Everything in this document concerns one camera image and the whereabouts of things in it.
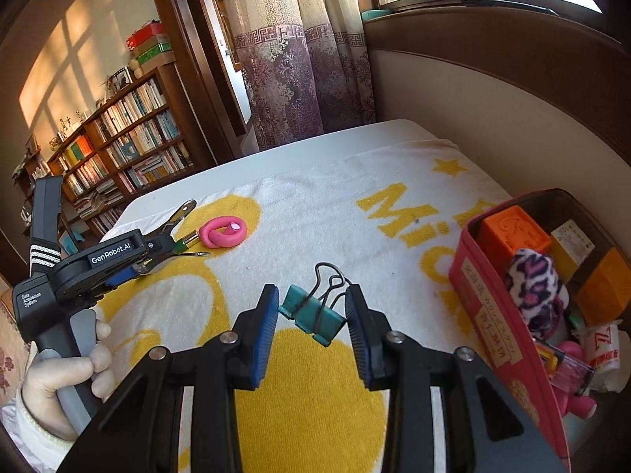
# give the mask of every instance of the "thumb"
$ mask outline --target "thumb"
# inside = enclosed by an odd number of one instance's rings
[[[28,370],[28,381],[48,395],[59,388],[74,386],[89,379],[94,372],[90,358],[45,359]]]

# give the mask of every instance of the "leopard print fabric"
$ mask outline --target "leopard print fabric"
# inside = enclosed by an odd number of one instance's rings
[[[563,283],[552,259],[532,249],[519,249],[504,276],[504,286],[521,312],[531,334],[548,339],[563,317],[559,298]]]

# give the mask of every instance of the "white sleeve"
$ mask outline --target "white sleeve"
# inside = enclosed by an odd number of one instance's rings
[[[37,424],[24,406],[21,390],[18,390],[14,399],[2,407],[0,417],[18,450],[36,471],[57,471],[73,443],[53,436]]]

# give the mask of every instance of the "metal screw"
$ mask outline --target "metal screw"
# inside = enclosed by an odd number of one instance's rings
[[[473,361],[475,357],[475,352],[469,349],[469,347],[458,347],[456,349],[456,355],[462,359],[463,361]]]
[[[159,361],[161,359],[164,359],[165,357],[165,347],[154,347],[153,349],[149,350],[149,358],[153,359],[154,361]]]
[[[219,341],[225,345],[232,345],[236,343],[239,339],[239,335],[231,330],[227,330],[226,332],[222,332],[222,335],[219,336]]]
[[[403,343],[403,340],[405,340],[405,334],[403,334],[401,331],[398,331],[398,330],[391,330],[391,331],[388,331],[388,334],[386,334],[386,339],[390,343],[395,343],[399,345]]]

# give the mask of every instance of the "patterned curtain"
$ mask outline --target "patterned curtain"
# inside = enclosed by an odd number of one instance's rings
[[[260,149],[375,121],[357,0],[225,0]]]

